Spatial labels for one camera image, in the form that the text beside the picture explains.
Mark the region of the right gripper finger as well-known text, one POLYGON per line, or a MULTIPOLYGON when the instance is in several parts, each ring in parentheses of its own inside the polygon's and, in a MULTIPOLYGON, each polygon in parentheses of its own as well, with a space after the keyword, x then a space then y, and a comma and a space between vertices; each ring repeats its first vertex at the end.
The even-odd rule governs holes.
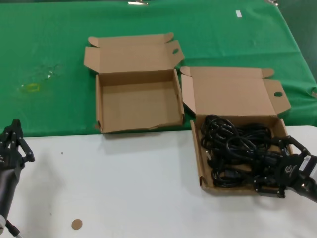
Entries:
POLYGON ((292 136, 274 137, 271 139, 271 144, 279 147, 284 154, 293 154, 291 146, 295 146, 300 151, 300 155, 309 155, 308 149, 294 139, 292 136))
POLYGON ((285 198, 285 187, 277 183, 272 175, 255 177, 253 181, 254 191, 261 196, 285 198))

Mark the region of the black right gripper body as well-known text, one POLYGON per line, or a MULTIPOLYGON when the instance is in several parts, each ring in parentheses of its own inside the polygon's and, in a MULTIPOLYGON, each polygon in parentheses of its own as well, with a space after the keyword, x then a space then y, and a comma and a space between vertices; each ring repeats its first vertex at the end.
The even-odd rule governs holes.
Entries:
POLYGON ((277 183, 284 189, 295 192, 309 192, 310 190, 310 156, 293 154, 283 159, 275 170, 277 183))

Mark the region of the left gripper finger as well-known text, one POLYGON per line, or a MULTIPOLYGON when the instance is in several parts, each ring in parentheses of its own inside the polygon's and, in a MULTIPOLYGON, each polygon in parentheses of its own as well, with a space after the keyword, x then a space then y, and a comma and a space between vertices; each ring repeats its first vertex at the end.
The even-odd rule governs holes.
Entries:
POLYGON ((20 120, 14 119, 11 126, 11 150, 21 157, 22 163, 34 162, 35 157, 33 151, 30 149, 29 145, 23 138, 23 131, 20 120), (23 150, 23 152, 25 153, 24 157, 19 153, 18 148, 21 148, 23 150))
POLYGON ((16 140, 16 123, 17 120, 14 119, 11 125, 6 126, 0 135, 0 147, 6 148, 11 143, 11 141, 16 140))

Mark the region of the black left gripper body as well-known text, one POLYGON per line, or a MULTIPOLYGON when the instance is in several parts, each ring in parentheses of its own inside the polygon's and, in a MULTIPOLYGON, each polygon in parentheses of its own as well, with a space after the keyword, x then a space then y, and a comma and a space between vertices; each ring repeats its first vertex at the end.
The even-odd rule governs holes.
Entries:
POLYGON ((11 148, 1 148, 0 149, 0 170, 9 170, 25 167, 23 157, 19 151, 11 148))

